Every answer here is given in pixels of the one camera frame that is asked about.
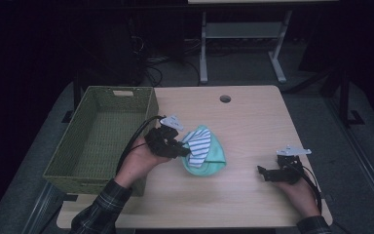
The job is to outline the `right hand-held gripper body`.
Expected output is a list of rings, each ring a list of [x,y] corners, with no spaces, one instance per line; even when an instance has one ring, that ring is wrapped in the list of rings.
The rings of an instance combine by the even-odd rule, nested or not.
[[[277,151],[277,163],[280,172],[283,173],[282,181],[289,184],[296,183],[304,174],[304,167],[300,161],[300,155],[309,155],[312,153],[311,149],[287,145],[284,149]]]

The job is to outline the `mint green baby hat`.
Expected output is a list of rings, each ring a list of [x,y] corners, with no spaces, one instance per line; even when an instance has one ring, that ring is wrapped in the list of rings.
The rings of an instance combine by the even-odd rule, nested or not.
[[[182,163],[191,175],[212,176],[226,167],[223,147],[207,126],[200,125],[195,131],[189,132],[182,142],[190,150],[182,158]]]

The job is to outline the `black metal stand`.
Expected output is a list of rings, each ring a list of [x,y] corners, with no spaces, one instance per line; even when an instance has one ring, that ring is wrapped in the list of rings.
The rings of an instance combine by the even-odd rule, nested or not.
[[[297,94],[318,81],[323,80],[324,83],[319,93],[324,98],[332,98],[336,92],[339,92],[338,99],[338,117],[345,127],[350,125],[364,125],[364,121],[357,111],[349,108],[350,98],[350,77],[347,69],[341,65],[333,65],[324,69],[322,72],[310,77],[306,81],[284,91],[282,94]]]

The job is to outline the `person's left hand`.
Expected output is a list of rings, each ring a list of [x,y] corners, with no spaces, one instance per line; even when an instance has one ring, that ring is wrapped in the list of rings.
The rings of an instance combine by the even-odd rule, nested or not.
[[[114,177],[114,181],[124,188],[130,188],[137,179],[147,176],[156,166],[170,161],[170,158],[153,154],[143,137],[138,138],[132,147],[133,150]]]

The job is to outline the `grey metal rail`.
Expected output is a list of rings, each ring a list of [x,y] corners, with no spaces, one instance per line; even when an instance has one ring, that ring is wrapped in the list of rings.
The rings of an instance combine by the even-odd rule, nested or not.
[[[62,193],[46,182],[21,234],[43,234],[60,210],[61,197]]]
[[[351,149],[355,153],[356,159],[358,160],[358,165],[362,170],[368,184],[370,185],[372,191],[374,192],[374,167],[371,165],[371,162],[367,158],[367,155],[364,149],[360,146],[357,138],[355,137],[352,129],[349,125],[345,124],[341,118],[339,117],[338,107],[336,106],[335,102],[331,99],[327,99],[325,101],[326,106],[329,108],[332,116],[334,117],[336,123],[341,129],[341,132],[345,136],[346,140],[348,141]]]

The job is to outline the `white metal desk frame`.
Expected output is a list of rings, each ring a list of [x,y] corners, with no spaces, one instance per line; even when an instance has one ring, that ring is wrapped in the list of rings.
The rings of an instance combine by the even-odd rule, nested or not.
[[[206,43],[209,39],[275,39],[273,50],[268,52],[271,66],[279,83],[285,83],[286,77],[281,68],[279,55],[289,27],[293,11],[298,7],[335,3],[338,0],[187,0],[189,7],[202,10],[201,49],[199,57],[199,82],[208,82]],[[260,10],[268,8],[283,9],[282,19],[256,22],[213,22],[208,20],[208,13],[216,7],[227,10]]]

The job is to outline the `person's right hand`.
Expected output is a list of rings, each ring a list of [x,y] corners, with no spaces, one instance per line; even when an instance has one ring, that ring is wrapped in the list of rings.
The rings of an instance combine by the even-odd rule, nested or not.
[[[275,186],[287,196],[290,203],[303,218],[320,215],[315,194],[303,178],[294,184],[275,182]]]

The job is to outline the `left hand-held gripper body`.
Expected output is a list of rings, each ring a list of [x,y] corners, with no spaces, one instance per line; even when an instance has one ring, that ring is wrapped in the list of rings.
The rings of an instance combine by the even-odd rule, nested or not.
[[[158,128],[152,128],[144,137],[151,152],[157,156],[173,158],[172,150],[183,147],[183,143],[175,138],[183,126],[175,115],[153,116],[145,121],[148,125],[157,120],[160,123]]]

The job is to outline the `green woven basket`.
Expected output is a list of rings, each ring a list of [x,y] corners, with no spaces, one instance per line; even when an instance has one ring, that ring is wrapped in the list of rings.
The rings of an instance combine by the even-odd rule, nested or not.
[[[100,193],[135,131],[146,120],[153,128],[158,112],[150,87],[88,87],[44,178],[65,193]]]

